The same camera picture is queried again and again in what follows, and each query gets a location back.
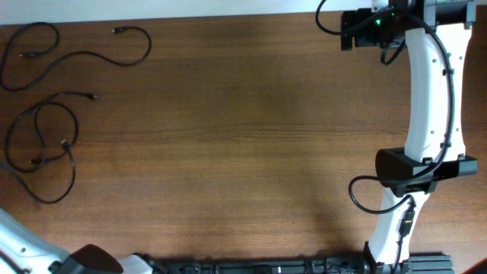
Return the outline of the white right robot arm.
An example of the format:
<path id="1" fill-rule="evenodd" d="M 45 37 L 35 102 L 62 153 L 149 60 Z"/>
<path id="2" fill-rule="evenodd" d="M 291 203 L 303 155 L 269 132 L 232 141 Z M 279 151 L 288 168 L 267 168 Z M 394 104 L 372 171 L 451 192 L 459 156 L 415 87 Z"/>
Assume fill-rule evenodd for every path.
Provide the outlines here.
<path id="1" fill-rule="evenodd" d="M 411 110 L 406 143 L 375 158 L 384 194 L 377 226 L 360 261 L 328 259 L 330 269 L 356 273 L 450 272 L 446 256 L 409 251 L 419 213 L 442 180 L 477 172 L 461 128 L 464 57 L 476 20 L 475 1 L 375 1 L 341 17 L 343 50 L 378 46 L 389 65 L 406 50 L 411 70 Z"/>

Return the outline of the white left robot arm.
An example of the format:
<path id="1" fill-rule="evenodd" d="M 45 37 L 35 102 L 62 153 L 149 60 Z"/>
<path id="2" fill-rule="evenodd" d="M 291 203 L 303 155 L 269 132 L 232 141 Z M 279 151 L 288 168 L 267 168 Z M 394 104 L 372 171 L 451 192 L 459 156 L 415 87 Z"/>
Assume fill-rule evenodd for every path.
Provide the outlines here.
<path id="1" fill-rule="evenodd" d="M 8 273 L 168 273 L 167 267 L 147 255 L 115 258 L 87 244 L 70 253 L 38 237 L 1 210 L 1 269 Z"/>

